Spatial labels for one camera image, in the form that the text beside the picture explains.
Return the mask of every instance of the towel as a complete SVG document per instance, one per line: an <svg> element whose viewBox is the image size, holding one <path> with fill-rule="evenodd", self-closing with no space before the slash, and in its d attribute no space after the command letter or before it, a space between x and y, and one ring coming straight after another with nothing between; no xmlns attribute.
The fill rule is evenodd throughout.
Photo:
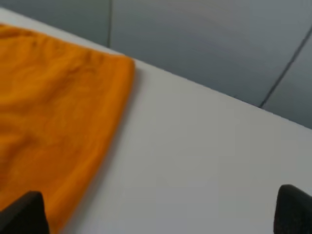
<svg viewBox="0 0 312 234"><path fill-rule="evenodd" d="M57 233L105 158L133 77L126 56L0 24L0 210L40 191Z"/></svg>

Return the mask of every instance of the white table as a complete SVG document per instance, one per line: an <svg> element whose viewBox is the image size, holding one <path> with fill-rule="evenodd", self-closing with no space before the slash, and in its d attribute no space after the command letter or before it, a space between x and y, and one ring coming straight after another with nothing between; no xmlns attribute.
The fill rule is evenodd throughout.
<svg viewBox="0 0 312 234"><path fill-rule="evenodd" d="M0 9L0 21L113 51ZM269 234L278 188L312 194L312 131L136 61L108 154L63 233Z"/></svg>

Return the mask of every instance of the gray wall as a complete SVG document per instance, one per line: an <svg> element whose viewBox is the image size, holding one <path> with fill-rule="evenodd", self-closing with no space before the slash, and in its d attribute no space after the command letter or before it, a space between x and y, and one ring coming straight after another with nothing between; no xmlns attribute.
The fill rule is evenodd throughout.
<svg viewBox="0 0 312 234"><path fill-rule="evenodd" d="M303 47L264 109L312 128L312 39Z"/></svg>
<svg viewBox="0 0 312 234"><path fill-rule="evenodd" d="M112 48L259 105L312 22L311 0L114 0Z"/></svg>
<svg viewBox="0 0 312 234"><path fill-rule="evenodd" d="M0 0L0 5L107 45L110 0Z"/></svg>

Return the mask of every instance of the orange cloth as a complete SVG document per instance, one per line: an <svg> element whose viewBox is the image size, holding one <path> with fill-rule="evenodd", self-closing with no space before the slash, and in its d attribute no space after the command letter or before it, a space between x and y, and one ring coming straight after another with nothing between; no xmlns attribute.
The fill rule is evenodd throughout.
<svg viewBox="0 0 312 234"><path fill-rule="evenodd" d="M134 62L0 25L0 210L40 191L64 226L119 123Z"/></svg>

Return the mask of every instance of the black object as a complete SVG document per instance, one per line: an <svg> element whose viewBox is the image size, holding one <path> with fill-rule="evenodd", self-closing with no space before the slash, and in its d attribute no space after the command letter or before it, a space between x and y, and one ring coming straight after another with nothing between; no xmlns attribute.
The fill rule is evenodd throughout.
<svg viewBox="0 0 312 234"><path fill-rule="evenodd" d="M28 192L0 212L0 234L49 234L40 192Z"/></svg>
<svg viewBox="0 0 312 234"><path fill-rule="evenodd" d="M312 234L312 197L293 185L278 191L274 234Z"/></svg>

